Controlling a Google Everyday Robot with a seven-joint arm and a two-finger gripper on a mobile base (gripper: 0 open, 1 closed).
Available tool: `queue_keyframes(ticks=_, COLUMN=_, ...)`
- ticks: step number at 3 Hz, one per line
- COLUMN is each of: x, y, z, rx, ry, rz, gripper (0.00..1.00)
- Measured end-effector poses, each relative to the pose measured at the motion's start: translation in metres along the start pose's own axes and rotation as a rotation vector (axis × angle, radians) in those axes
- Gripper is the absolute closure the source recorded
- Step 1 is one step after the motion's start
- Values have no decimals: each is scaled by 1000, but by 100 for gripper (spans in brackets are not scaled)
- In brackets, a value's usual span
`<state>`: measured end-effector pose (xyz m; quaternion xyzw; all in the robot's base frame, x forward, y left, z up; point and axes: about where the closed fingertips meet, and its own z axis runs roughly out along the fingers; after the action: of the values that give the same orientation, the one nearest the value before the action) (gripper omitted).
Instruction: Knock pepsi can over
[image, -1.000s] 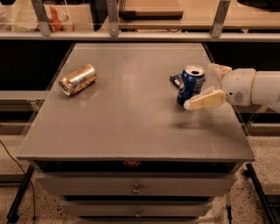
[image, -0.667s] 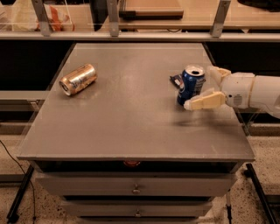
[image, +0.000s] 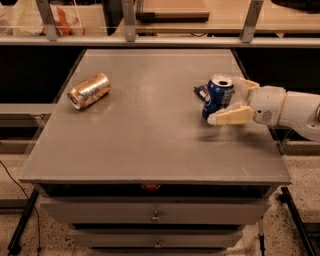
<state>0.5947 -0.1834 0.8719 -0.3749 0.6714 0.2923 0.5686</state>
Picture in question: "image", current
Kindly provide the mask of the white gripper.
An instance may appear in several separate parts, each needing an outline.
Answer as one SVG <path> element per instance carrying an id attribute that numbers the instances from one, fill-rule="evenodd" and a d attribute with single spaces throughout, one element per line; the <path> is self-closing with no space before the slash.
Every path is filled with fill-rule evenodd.
<path id="1" fill-rule="evenodd" d="M 263 86 L 257 82 L 242 77 L 233 78 L 235 91 L 243 100 L 250 96 L 250 106 L 240 106 L 237 109 L 222 109 L 212 113 L 207 122 L 213 126 L 240 125 L 254 120 L 258 124 L 269 127 L 276 126 L 281 115 L 286 98 L 286 90 L 281 87 Z"/>

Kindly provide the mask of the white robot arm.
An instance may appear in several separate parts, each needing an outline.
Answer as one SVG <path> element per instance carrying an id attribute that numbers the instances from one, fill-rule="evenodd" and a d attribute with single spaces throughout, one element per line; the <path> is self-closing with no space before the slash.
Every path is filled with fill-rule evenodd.
<path id="1" fill-rule="evenodd" d="M 234 77 L 239 100 L 208 117 L 210 125 L 238 125 L 254 121 L 268 127 L 287 127 L 300 136 L 320 142 L 320 96 L 260 86 Z"/>

